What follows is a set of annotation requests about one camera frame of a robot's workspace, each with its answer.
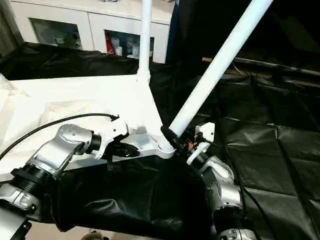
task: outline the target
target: metal rod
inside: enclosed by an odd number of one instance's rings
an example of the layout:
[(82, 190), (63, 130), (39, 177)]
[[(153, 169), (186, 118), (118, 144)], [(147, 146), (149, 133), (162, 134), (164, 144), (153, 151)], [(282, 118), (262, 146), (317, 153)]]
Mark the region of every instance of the metal rod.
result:
[(214, 89), (241, 47), (257, 26), (273, 0), (252, 0), (219, 52), (195, 86), (189, 98), (170, 125), (170, 129), (180, 137), (199, 108)]
[(139, 69), (137, 74), (148, 78), (150, 81), (149, 71), (149, 52), (150, 52), (150, 31), (151, 31), (151, 13), (152, 0), (142, 0), (141, 14), (141, 34), (140, 34), (140, 52), (139, 52)]

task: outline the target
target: white cabinet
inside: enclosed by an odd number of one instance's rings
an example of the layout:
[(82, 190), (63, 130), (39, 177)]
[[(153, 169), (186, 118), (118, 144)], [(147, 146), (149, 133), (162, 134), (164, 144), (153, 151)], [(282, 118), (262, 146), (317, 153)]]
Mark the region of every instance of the white cabinet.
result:
[[(25, 42), (107, 52), (106, 34), (121, 36), (123, 56), (130, 36), (139, 45), (141, 0), (15, 0), (10, 5)], [(150, 55), (165, 63), (174, 3), (152, 1)]]
[[(141, 21), (123, 17), (115, 17), (96, 13), (89, 13), (91, 32), (94, 49), (102, 53), (107, 52), (106, 33), (126, 33), (130, 35), (140, 35)], [(151, 51), (152, 59), (156, 63), (165, 63), (169, 38), (169, 25), (151, 23)]]
[(15, 1), (10, 5), (25, 42), (77, 48), (79, 38), (79, 49), (94, 50), (87, 12)]

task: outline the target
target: shelf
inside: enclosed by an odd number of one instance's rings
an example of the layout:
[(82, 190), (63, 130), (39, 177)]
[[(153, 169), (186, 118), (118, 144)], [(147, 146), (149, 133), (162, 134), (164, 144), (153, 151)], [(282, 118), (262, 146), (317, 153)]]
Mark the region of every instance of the shelf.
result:
[[(15, 0), (11, 2), (85, 11), (135, 20), (141, 20), (142, 10), (142, 0), (120, 0), (119, 2), (103, 2), (102, 0)], [(151, 21), (170, 25), (174, 5), (174, 2), (153, 0)]]

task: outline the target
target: black fabric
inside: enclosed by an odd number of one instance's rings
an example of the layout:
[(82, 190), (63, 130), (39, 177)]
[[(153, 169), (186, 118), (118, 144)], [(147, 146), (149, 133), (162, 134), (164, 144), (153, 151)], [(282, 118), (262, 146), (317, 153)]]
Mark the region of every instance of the black fabric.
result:
[[(135, 73), (138, 62), (98, 52), (25, 44), (0, 64), (9, 80)], [(150, 87), (160, 116), (170, 123), (199, 77), (198, 69), (150, 66)], [(319, 86), (274, 78), (224, 75), (190, 124), (216, 124), (209, 152), (238, 169), (278, 239), (317, 240), (320, 232)], [(53, 198), (61, 230), (73, 224), (190, 239), (207, 234), (203, 185), (183, 159), (123, 161), (114, 174), (105, 166), (65, 172)], [(271, 232), (246, 198), (248, 217), (264, 240)], [(198, 236), (195, 239), (206, 239)]]

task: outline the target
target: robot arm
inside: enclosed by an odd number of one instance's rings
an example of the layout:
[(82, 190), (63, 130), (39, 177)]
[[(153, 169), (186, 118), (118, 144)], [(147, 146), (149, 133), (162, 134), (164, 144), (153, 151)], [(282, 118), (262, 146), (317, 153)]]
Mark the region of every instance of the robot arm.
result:
[(195, 142), (183, 142), (169, 128), (161, 131), (178, 154), (187, 158), (201, 175), (207, 189), (207, 197), (217, 240), (257, 240), (253, 225), (245, 216), (240, 187), (234, 183), (231, 168), (216, 156), (208, 156), (207, 149), (214, 141), (215, 125), (211, 122), (195, 128)]
[(31, 228), (28, 219), (39, 219), (40, 199), (74, 155), (87, 153), (99, 159), (108, 144), (127, 133), (127, 125), (121, 118), (112, 121), (100, 134), (74, 124), (61, 126), (55, 137), (42, 145), (24, 167), (14, 169), (13, 179), (0, 187), (1, 239), (25, 239)]

